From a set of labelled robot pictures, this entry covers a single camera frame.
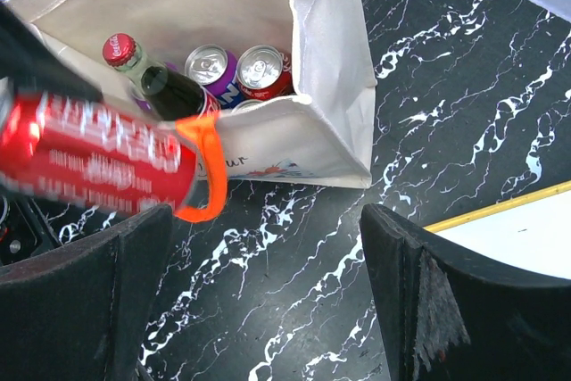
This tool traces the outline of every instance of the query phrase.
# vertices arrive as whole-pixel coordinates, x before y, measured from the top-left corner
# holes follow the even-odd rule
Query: tote bag
[[[224,111],[230,178],[368,187],[376,79],[361,0],[8,0],[62,61],[101,86],[105,101],[141,114],[127,79],[104,64],[103,42],[131,35],[184,69],[196,47],[239,56],[256,45],[291,53],[294,95]],[[206,172],[199,166],[199,178]]]

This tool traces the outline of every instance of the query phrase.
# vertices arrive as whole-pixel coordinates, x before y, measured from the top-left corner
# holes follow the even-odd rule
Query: red bottle cap
[[[110,66],[119,67],[131,59],[136,48],[135,39],[125,33],[117,33],[103,45],[103,59]]]

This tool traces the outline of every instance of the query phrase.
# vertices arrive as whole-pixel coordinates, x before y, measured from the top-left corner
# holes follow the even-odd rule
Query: bag handle
[[[185,118],[175,122],[178,134],[193,142],[204,159],[208,179],[208,205],[202,209],[183,207],[175,216],[187,222],[204,222],[216,218],[224,209],[228,193],[228,176],[222,142],[216,131],[218,112],[201,118]]]

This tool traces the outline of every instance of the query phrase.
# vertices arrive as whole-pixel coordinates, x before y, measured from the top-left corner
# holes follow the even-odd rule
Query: black marble table
[[[141,358],[157,380],[386,380],[358,220],[421,226],[571,179],[571,25],[526,0],[363,0],[376,65],[367,191],[232,182],[179,222]],[[40,202],[64,243],[119,221]]]

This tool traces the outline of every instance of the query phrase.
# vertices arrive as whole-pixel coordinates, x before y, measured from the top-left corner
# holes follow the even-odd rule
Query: yellow edge
[[[425,227],[425,229],[427,231],[434,233],[444,231],[445,229],[454,228],[459,225],[471,222],[472,220],[485,218],[486,216],[491,216],[493,214],[500,213],[502,211],[513,209],[520,205],[533,203],[534,201],[547,198],[548,196],[562,194],[569,190],[571,190],[571,180],[565,183],[561,183],[559,185],[546,187],[545,189],[532,192],[531,194],[519,196],[518,198],[514,198],[512,200],[507,200],[501,203],[497,203],[495,205],[490,205],[480,210],[471,211],[470,213],[462,214],[455,218],[443,220],[442,222],[438,222],[428,227]]]

